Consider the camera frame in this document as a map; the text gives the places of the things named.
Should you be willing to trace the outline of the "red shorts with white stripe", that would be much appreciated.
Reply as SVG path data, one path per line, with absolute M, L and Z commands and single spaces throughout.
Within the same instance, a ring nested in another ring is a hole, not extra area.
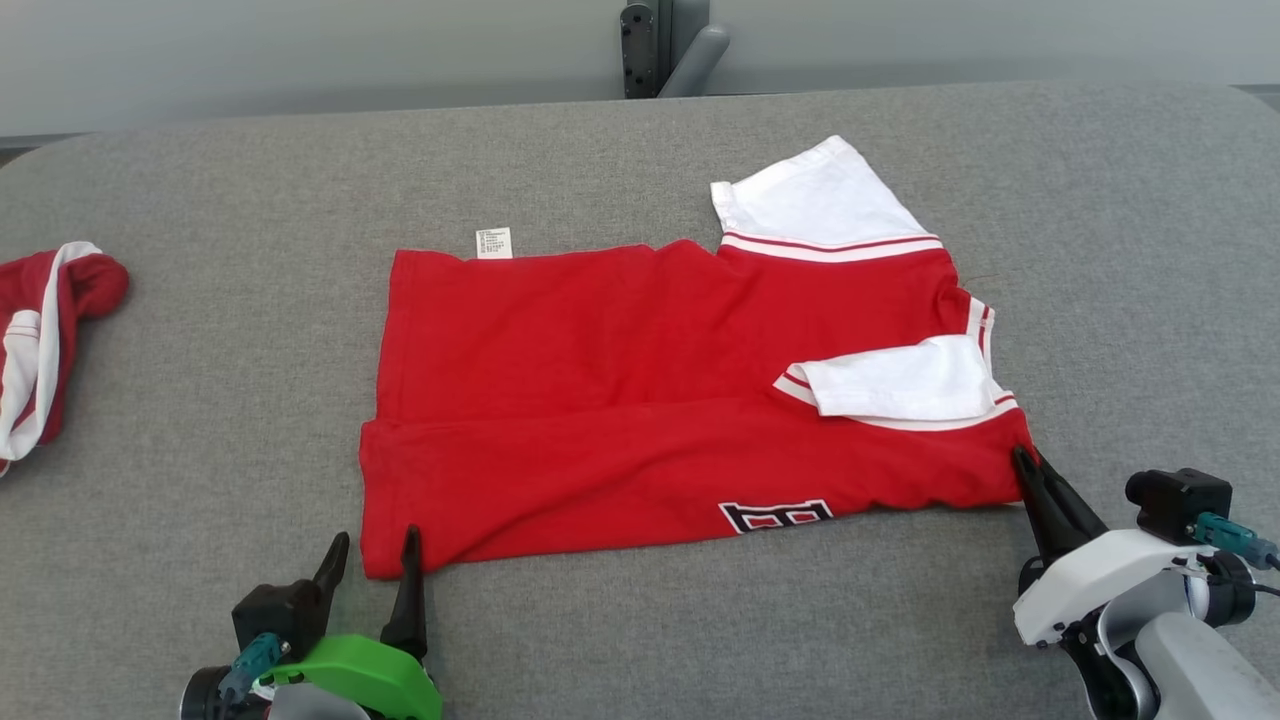
M 0 264 L 0 477 L 60 434 L 78 329 L 114 313 L 129 286 L 91 242 Z

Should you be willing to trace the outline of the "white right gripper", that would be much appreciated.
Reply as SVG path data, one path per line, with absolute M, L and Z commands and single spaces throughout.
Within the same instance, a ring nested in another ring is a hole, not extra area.
M 1051 644 L 1073 623 L 1161 571 L 1187 574 L 1190 569 L 1179 560 L 1192 564 L 1215 552 L 1208 544 L 1174 544 L 1140 529 L 1108 530 L 1043 454 L 1018 446 L 1012 465 L 1039 560 L 1050 564 L 1012 606 L 1024 644 Z M 1064 550 L 1074 551 L 1060 557 Z

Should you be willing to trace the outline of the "grey aluminium frame post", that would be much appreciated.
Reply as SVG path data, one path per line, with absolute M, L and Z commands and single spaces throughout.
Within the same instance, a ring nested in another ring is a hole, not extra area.
M 627 0 L 620 13 L 625 99 L 658 97 L 671 73 L 671 0 Z

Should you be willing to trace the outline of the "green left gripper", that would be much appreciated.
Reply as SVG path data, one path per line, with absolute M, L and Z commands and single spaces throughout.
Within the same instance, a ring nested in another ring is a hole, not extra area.
M 314 573 L 316 605 L 325 612 L 346 577 L 349 547 L 349 533 L 337 533 Z M 308 683 L 384 720 L 442 720 L 444 701 L 422 665 L 428 620 L 417 527 L 407 528 L 399 560 L 396 602 L 380 641 L 358 634 L 324 637 L 303 659 L 264 673 L 261 684 Z

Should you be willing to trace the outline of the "red white-sleeved T-shirt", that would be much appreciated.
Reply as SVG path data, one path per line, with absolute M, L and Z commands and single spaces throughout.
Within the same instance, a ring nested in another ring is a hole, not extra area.
M 995 314 L 845 138 L 710 200 L 722 237 L 401 250 L 361 430 L 369 578 L 1021 497 Z

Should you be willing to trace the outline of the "grey tube brace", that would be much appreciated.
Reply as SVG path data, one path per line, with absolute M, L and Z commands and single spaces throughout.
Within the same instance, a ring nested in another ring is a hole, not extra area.
M 700 97 L 710 74 L 731 44 L 730 31 L 718 24 L 704 26 L 692 37 L 657 97 Z

